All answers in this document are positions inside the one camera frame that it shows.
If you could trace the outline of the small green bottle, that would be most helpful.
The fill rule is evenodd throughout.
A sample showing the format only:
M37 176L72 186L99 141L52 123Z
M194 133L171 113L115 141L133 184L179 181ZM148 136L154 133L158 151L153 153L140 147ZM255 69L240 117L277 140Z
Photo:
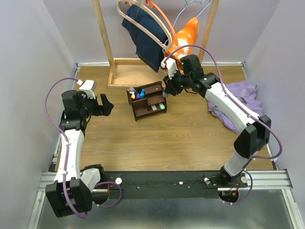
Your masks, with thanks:
M164 109L165 109L164 104L163 104L163 103L159 103L159 108L160 108L161 110L164 110Z

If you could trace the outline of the brown wooden desk organizer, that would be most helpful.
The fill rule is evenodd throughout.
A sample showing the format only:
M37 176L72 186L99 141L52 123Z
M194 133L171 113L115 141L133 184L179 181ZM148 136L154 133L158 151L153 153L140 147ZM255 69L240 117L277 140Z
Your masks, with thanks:
M133 87L138 93L141 94L141 90L145 89L145 98L139 99L139 100L133 100L131 98L131 95L129 93L130 87L126 90L128 102L129 105L132 108L132 112L134 115L135 121L138 121L139 119L144 119L146 117L151 117L154 115L167 113L167 102L166 99L163 97L164 88L162 86L161 81L157 81L154 83ZM159 108L159 103L163 103L165 106L164 110L161 110ZM155 105L157 110L153 111L151 106Z

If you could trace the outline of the black teal pen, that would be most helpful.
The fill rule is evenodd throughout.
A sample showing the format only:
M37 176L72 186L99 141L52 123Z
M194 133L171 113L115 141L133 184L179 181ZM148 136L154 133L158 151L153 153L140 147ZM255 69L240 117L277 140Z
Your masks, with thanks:
M138 93L133 87L130 87L130 90L131 90L132 92L134 92L135 94Z

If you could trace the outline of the blue grey cylinder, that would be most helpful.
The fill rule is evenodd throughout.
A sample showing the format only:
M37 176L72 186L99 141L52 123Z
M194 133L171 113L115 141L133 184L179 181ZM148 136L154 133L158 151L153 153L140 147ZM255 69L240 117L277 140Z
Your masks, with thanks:
M164 97L164 98L167 98L168 96L169 96L169 94L163 92L163 97Z

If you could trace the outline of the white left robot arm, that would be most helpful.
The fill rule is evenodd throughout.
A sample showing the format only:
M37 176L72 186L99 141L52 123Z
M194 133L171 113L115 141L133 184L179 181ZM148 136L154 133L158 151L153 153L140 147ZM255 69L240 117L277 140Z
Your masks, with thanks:
M60 165L54 182L46 186L46 196L56 217L83 218L92 209L93 189L102 188L107 180L100 164L80 168L85 130L90 117L109 116L114 105L106 94L100 95L102 104L85 91L69 90L61 97L64 110L55 125L61 134Z

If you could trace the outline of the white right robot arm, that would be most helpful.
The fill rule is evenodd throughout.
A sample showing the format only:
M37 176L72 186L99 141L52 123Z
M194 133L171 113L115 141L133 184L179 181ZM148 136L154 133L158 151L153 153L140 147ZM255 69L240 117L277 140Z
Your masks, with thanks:
M220 83L220 78L215 74L204 73L196 55L185 56L181 61L182 72L178 70L174 59L166 57L162 60L161 68L167 70L167 75L163 79L163 95L176 96L182 90L190 90L212 102L234 123L239 133L234 142L235 151L229 161L221 167L218 176L223 186L230 187L236 182L251 157L269 142L271 119L247 108Z

